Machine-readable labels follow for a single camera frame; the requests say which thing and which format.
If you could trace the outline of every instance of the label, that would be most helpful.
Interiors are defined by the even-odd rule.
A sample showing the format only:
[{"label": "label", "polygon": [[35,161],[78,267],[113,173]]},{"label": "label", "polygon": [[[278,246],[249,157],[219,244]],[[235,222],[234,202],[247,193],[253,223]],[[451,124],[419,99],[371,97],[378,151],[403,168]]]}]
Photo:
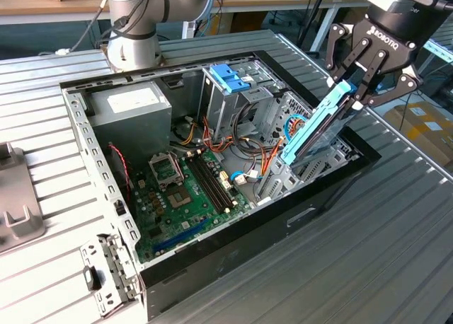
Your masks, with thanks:
[{"label": "label", "polygon": [[420,107],[409,108],[413,114],[417,115],[418,117],[422,117],[426,115],[425,111]]},{"label": "label", "polygon": [[425,125],[427,125],[432,131],[442,131],[441,126],[438,123],[434,122],[434,121],[425,122]]},{"label": "label", "polygon": [[399,44],[395,40],[392,40],[390,37],[388,37],[387,35],[383,34],[383,32],[378,30],[373,25],[367,31],[367,34],[368,35],[374,35],[375,37],[380,39],[383,43],[385,43],[385,44],[389,45],[390,47],[392,47],[394,50],[397,50],[398,47],[399,47]]},{"label": "label", "polygon": [[158,103],[159,99],[150,88],[115,94],[107,99],[114,113],[126,112]]}]

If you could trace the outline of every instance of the desk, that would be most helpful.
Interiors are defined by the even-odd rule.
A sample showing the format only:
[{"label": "desk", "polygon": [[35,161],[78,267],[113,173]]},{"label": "desk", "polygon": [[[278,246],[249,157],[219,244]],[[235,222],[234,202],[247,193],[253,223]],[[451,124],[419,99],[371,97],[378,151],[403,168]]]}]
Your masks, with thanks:
[{"label": "desk", "polygon": [[[170,64],[265,50],[318,98],[328,90],[328,74],[268,30],[161,48]],[[0,62],[0,141],[23,148],[47,229],[0,254],[2,323],[144,323],[137,302],[100,320],[78,252],[110,224],[57,84],[108,73],[99,51]],[[382,155],[368,175],[323,216],[152,323],[444,323],[453,308],[451,177],[373,111],[352,127]]]},{"label": "desk", "polygon": [[[306,9],[309,0],[224,0],[222,13],[244,11],[275,11]],[[101,0],[0,0],[0,25],[21,23],[46,23],[62,21],[89,21],[93,18]],[[321,8],[327,8],[318,35],[311,46],[317,51],[325,39],[338,10],[345,7],[363,7],[369,4],[365,0],[323,0]],[[218,3],[214,2],[212,13],[218,12]],[[108,7],[100,19],[109,19]],[[184,23],[183,38],[192,36],[189,23]]]}]

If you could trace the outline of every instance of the blue drive bay latch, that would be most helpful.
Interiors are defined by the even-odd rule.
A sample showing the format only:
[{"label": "blue drive bay latch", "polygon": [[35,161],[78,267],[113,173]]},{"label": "blue drive bay latch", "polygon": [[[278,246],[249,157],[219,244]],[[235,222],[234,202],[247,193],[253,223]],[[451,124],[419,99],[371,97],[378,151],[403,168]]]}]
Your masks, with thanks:
[{"label": "blue drive bay latch", "polygon": [[227,64],[211,66],[210,72],[230,94],[246,91],[251,87],[249,83],[242,81],[238,72],[231,69]]}]

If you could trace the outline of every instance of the aluminum table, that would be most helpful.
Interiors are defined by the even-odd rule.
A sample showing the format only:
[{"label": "aluminum table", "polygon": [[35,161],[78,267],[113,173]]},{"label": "aluminum table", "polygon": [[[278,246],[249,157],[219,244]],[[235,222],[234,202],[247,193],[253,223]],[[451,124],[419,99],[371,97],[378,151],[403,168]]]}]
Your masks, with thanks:
[{"label": "aluminum table", "polygon": [[[315,95],[326,73],[257,31],[163,42],[171,64],[269,52]],[[0,254],[0,323],[143,323],[131,303],[101,320],[78,248],[110,224],[78,153],[59,81],[108,74],[102,53],[0,62],[0,141],[21,147],[44,236]],[[152,323],[443,323],[453,309],[451,177],[371,110],[353,123],[382,159],[336,206]]]}]

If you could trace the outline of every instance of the motherboard chip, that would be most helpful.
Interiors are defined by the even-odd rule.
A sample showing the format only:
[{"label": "motherboard chip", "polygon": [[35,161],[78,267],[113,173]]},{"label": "motherboard chip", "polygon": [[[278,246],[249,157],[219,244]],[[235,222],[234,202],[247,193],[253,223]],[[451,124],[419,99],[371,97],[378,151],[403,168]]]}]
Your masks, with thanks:
[{"label": "motherboard chip", "polygon": [[156,236],[158,236],[159,234],[161,234],[161,233],[162,233],[162,230],[161,230],[161,228],[160,228],[159,226],[156,226],[156,227],[150,229],[150,230],[148,231],[148,233],[149,233],[149,236],[150,236],[151,238],[153,238],[153,237],[156,237]]},{"label": "motherboard chip", "polygon": [[166,194],[171,206],[174,209],[192,202],[189,192],[184,186],[175,186],[169,188]]}]

